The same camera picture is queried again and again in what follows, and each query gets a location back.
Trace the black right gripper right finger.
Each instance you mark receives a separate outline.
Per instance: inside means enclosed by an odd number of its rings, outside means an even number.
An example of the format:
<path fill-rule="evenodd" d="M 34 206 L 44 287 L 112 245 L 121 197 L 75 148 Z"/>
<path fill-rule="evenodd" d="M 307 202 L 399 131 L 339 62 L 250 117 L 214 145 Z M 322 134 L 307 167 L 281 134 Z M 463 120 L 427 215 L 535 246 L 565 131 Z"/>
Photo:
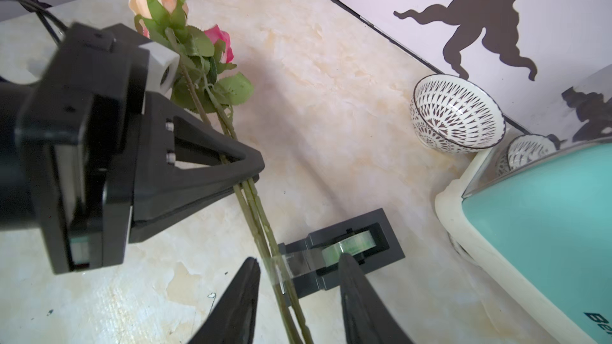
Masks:
<path fill-rule="evenodd" d="M 414 343 L 347 253 L 339 258 L 339 280 L 347 343 Z"/>

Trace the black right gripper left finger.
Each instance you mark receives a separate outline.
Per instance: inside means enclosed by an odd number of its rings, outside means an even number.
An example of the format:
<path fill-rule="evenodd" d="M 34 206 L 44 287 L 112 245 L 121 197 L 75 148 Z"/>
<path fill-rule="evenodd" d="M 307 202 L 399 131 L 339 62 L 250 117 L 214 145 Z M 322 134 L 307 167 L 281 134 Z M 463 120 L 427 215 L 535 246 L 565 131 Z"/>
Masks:
<path fill-rule="evenodd" d="M 189 343 L 252 343 L 261 269 L 248 257 Z"/>

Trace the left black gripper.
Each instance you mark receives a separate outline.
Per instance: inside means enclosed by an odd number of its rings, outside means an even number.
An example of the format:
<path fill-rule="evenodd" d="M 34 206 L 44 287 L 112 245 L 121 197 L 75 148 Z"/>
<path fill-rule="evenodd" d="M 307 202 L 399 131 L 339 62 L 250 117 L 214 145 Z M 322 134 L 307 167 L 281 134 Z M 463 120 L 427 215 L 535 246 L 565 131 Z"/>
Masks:
<path fill-rule="evenodd" d="M 123 24 L 75 24 L 40 81 L 1 85 L 1 228 L 38 229 L 57 275 L 122 262 L 134 168 L 132 243 L 265 168 L 259 151 L 145 97 L 147 43 Z"/>

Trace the clear tape roll green core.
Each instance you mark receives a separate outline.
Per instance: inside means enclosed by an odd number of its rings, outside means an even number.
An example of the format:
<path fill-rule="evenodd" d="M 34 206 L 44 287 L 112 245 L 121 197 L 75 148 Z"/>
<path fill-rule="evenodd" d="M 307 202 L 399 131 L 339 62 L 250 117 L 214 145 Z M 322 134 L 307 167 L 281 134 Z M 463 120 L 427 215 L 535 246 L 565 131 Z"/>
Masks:
<path fill-rule="evenodd" d="M 321 255 L 325 267 L 329 267 L 337 264 L 343 254 L 356 256 L 374 247 L 376 247 L 376 242 L 371 232 L 364 231 L 328 246 L 321 251 Z"/>

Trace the black tape dispenser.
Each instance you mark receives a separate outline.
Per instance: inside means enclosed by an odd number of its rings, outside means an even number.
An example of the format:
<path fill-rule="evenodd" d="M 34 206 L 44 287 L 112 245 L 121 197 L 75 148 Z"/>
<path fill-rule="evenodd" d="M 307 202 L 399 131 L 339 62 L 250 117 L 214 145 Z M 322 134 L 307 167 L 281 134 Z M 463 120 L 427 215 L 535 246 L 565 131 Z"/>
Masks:
<path fill-rule="evenodd" d="M 368 274 L 405 258 L 384 210 L 377 209 L 280 244 L 271 259 L 278 283 L 291 280 L 298 298 L 339 286 L 339 259 L 354 257 Z"/>

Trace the peach artificial rose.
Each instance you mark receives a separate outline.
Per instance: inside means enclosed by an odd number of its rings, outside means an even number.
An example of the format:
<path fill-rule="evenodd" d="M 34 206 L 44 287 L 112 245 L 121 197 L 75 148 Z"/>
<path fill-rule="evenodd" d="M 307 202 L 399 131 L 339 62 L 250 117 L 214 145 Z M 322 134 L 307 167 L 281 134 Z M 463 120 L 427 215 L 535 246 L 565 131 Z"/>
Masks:
<path fill-rule="evenodd" d="M 230 35 L 215 25 L 201 30 L 188 25 L 187 0 L 128 0 L 135 15 L 138 33 L 179 55 L 178 76 L 173 79 L 171 100 L 181 108 L 195 111 L 210 126 L 208 114 L 215 114 L 222 133 L 238 141 L 234 127 L 234 106 L 247 102 L 254 87 L 242 73 L 220 78 L 237 68 Z M 254 178 L 233 186 L 260 257 L 273 262 L 280 254 L 276 237 L 259 197 Z M 295 288 L 281 280 L 280 270 L 269 269 L 270 283 L 290 343 L 314 343 Z"/>

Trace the pink artificial rose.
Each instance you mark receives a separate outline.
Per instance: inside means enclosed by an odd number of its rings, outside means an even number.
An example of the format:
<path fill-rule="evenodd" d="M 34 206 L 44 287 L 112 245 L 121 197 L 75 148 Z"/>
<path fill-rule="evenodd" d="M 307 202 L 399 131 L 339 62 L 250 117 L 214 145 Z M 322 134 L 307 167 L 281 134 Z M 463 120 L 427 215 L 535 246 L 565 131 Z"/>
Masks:
<path fill-rule="evenodd" d="M 229 34 L 214 26 L 200 30 L 189 25 L 187 28 L 198 56 L 207 59 L 202 64 L 203 73 L 196 82 L 190 84 L 195 106 L 199 113 L 206 112 L 202 99 L 206 100 L 217 114 L 223 133 L 233 140 L 237 139 L 234 128 L 234 106 L 245 102 L 253 94 L 253 85 L 241 73 L 221 78 L 224 71 L 236 68 L 230 46 Z M 279 307 L 288 340 L 291 343 L 312 343 L 311 331 L 306 323 L 304 312 L 298 301 L 291 280 L 276 281 L 275 267 L 271 259 L 280 254 L 273 229 L 267 218 L 255 181 L 250 178 L 234 187 L 238 203 L 245 215 L 253 240 L 261 259 L 266 261 L 266 272 Z"/>

